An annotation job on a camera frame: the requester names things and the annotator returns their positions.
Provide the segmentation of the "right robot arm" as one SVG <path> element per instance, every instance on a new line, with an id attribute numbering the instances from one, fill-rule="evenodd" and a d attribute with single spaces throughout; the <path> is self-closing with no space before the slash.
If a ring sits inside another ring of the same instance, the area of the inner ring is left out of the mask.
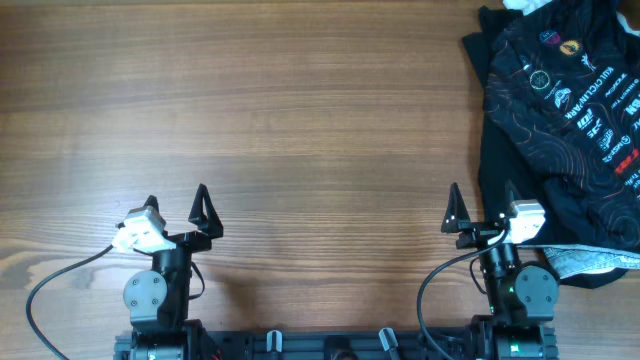
<path id="1" fill-rule="evenodd" d="M 456 234 L 456 248 L 471 249 L 479 262 L 488 315 L 476 315 L 466 327 L 462 359 L 555 359 L 554 318 L 559 276 L 541 262 L 522 262 L 518 246 L 532 240 L 545 223 L 536 200 L 513 198 L 495 221 L 474 222 L 457 184 L 449 190 L 441 226 Z"/>

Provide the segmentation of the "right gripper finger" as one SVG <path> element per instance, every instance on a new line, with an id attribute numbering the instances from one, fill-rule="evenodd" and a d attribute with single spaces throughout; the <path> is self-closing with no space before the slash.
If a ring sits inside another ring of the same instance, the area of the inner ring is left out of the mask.
<path id="1" fill-rule="evenodd" d="M 449 189 L 448 205 L 441 225 L 442 233 L 459 233 L 471 228 L 471 220 L 457 183 Z"/>
<path id="2" fill-rule="evenodd" d="M 511 180 L 507 180 L 505 183 L 505 202 L 512 204 L 515 201 L 520 201 L 522 196 L 517 187 Z"/>

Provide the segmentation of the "black cycling jersey orange lines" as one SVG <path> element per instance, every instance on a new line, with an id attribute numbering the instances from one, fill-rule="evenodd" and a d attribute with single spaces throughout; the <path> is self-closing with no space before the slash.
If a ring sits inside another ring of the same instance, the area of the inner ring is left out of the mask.
<path id="1" fill-rule="evenodd" d="M 484 111 L 571 243 L 639 249 L 639 40 L 609 1 L 552 1 L 493 41 Z"/>

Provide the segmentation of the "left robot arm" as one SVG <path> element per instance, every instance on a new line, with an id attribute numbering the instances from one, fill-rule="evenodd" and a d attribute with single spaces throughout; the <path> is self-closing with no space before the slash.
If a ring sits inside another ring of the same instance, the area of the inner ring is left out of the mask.
<path id="1" fill-rule="evenodd" d="M 143 206 L 129 211 L 118 225 L 112 245 L 120 252 L 151 258 L 151 268 L 126 283 L 123 300 L 130 312 L 132 333 L 118 337 L 115 360 L 220 359 L 222 351 L 199 320 L 188 318 L 193 275 L 200 270 L 192 261 L 198 252 L 212 249 L 224 227 L 205 185 L 198 186 L 188 221 L 194 231 L 170 235 L 151 195 Z"/>

